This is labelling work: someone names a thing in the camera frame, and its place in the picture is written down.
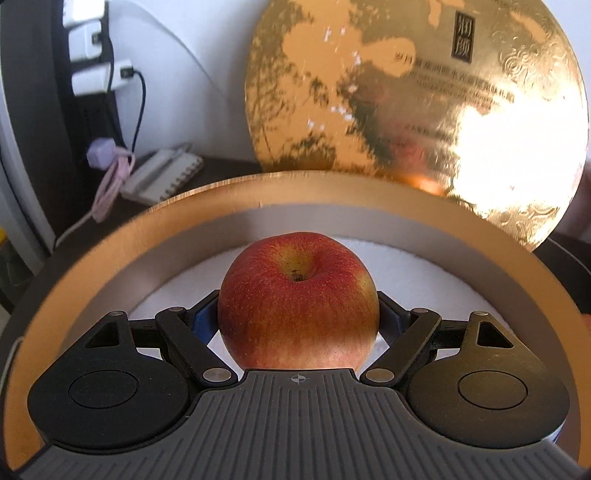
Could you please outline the top white charger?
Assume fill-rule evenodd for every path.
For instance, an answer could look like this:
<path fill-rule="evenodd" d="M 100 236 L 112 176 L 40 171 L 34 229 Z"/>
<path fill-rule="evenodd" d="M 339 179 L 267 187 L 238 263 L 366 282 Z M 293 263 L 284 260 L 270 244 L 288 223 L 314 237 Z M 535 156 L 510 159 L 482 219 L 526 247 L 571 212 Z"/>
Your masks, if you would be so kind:
<path fill-rule="evenodd" d="M 62 25 L 64 28 L 100 20 L 105 13 L 104 0 L 64 0 L 62 8 Z"/>

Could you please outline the red apple with yellow patch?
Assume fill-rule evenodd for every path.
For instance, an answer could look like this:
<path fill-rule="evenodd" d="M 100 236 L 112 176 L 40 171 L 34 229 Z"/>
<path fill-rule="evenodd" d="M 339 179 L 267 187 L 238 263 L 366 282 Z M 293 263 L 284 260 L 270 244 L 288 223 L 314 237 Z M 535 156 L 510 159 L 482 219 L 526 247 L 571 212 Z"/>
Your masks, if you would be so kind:
<path fill-rule="evenodd" d="M 243 370 L 358 370 L 380 307 L 358 256 L 328 236 L 294 232 L 245 248 L 219 290 L 218 326 Z"/>

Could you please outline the bottom white charger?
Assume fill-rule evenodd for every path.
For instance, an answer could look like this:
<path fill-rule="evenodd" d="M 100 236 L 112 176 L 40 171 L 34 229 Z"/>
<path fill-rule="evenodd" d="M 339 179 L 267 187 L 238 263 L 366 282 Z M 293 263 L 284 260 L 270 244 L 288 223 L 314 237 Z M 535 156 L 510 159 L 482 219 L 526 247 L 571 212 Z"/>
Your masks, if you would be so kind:
<path fill-rule="evenodd" d="M 132 75 L 130 60 L 98 64 L 72 75 L 72 91 L 76 97 L 108 93 L 127 85 Z"/>

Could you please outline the white charger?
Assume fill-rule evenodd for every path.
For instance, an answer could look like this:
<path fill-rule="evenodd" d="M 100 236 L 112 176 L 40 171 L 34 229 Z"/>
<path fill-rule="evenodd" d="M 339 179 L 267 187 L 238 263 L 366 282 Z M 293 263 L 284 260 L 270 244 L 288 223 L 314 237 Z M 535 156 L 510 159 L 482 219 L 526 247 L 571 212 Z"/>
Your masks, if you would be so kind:
<path fill-rule="evenodd" d="M 62 8 L 62 25 L 64 28 L 100 20 L 105 13 L 104 0 L 64 0 Z"/>
<path fill-rule="evenodd" d="M 108 93 L 127 85 L 132 75 L 130 60 L 98 64 L 72 75 L 72 91 L 76 97 Z"/>
<path fill-rule="evenodd" d="M 102 24 L 99 20 L 89 21 L 69 31 L 68 52 L 71 62 L 97 59 L 102 50 Z"/>

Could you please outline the black power strip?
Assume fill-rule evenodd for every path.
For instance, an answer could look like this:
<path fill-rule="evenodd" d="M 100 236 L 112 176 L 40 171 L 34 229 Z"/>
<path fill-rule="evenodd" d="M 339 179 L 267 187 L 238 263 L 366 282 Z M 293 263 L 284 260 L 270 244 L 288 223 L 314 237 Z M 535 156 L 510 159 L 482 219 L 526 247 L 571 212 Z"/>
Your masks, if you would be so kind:
<path fill-rule="evenodd" d="M 115 101 L 117 75 L 105 1 L 49 1 L 49 46 L 57 113 L 52 165 L 52 222 L 58 227 L 88 208 L 100 172 L 86 160 L 90 143 L 123 143 Z"/>

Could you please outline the gold round box lid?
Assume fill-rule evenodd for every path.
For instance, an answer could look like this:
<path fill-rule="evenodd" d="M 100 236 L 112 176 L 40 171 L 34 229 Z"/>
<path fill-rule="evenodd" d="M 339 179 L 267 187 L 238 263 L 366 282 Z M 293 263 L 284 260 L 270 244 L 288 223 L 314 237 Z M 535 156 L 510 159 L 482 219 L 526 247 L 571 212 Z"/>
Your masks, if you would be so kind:
<path fill-rule="evenodd" d="M 589 143 L 583 74 L 541 1 L 271 1 L 245 114 L 263 170 L 405 183 L 528 249 L 563 218 Z"/>

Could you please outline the gold gift box base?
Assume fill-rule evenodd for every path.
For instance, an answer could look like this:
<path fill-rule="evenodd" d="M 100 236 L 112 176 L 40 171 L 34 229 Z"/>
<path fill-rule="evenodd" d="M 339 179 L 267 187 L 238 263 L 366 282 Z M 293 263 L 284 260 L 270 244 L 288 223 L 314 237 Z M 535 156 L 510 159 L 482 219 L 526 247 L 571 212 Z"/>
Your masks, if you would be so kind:
<path fill-rule="evenodd" d="M 571 408 L 560 445 L 590 462 L 590 336 L 550 271 L 494 225 L 451 201 L 370 177 L 287 172 L 215 183 L 113 232 L 61 278 L 42 281 L 9 375 L 4 451 L 20 467 L 42 441 L 26 409 L 33 382 L 106 311 L 131 310 L 189 266 L 247 242 L 315 231 L 390 245 L 444 268 L 484 297 L 559 372 Z"/>

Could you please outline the middle white charger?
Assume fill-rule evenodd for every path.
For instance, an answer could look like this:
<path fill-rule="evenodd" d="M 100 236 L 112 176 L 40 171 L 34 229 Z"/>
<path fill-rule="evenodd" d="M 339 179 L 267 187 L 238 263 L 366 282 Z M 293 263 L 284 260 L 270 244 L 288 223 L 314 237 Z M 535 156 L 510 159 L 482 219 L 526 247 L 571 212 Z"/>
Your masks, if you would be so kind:
<path fill-rule="evenodd" d="M 89 21 L 69 31 L 68 52 L 71 62 L 97 59 L 102 50 L 102 24 L 99 20 Z"/>

